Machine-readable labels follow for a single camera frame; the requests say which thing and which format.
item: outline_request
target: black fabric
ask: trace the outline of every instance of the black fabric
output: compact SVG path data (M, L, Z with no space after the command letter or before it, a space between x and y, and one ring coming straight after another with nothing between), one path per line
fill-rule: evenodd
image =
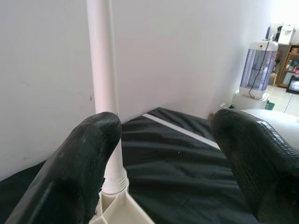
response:
M210 123L205 119L160 107L148 112L148 114L214 141L210 130Z
M298 224L298 151L266 121L237 110L219 110L212 131L255 217Z
M0 223L5 223L45 162L25 169L0 182Z
M206 120L162 108L150 114L213 139ZM156 224L258 223L221 151L145 117L123 124L122 129L130 194ZM0 182L0 223L40 167Z

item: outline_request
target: white pole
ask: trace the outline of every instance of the white pole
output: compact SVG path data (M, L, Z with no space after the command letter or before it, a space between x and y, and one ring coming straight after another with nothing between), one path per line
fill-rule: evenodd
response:
M111 0L87 0L96 113L118 113ZM108 161L102 191L117 194L128 185L121 142Z

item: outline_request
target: black textured surface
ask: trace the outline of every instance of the black textured surface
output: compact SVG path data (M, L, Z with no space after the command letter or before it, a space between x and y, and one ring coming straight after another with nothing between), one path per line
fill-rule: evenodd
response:
M148 114L170 122L209 140L214 140L210 130L210 122L205 119L160 107L150 111Z
M6 223L88 223L120 137L121 122L115 114L85 119L42 166Z
M267 122L222 109L213 135L252 213L270 224L299 223L299 155Z
M204 137L211 136L206 120L162 108L151 114ZM221 151L145 117L129 121L122 128L129 191L156 224L258 224ZM0 223L21 198L22 189L25 192L30 182L27 178L33 179L38 168L0 182ZM12 203L7 207L10 198Z

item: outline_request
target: tiled floor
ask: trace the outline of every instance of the tiled floor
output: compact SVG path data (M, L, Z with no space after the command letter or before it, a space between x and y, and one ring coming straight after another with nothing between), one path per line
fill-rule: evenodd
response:
M280 111L299 117L299 95L286 92L286 88L268 85L269 101L275 103L274 111Z

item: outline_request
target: wooden shelf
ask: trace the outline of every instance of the wooden shelf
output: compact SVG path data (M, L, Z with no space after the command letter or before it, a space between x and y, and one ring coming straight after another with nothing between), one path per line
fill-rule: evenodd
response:
M282 83L281 83L281 84L278 84L278 86L279 86L279 87L288 88L288 85L286 85L286 84L282 84Z
M294 71L285 70L285 72L295 73Z
M279 45L285 45L285 46L299 46L299 44L295 44L295 43L278 43Z
M292 53L292 52L290 52L289 55L299 56L299 53Z

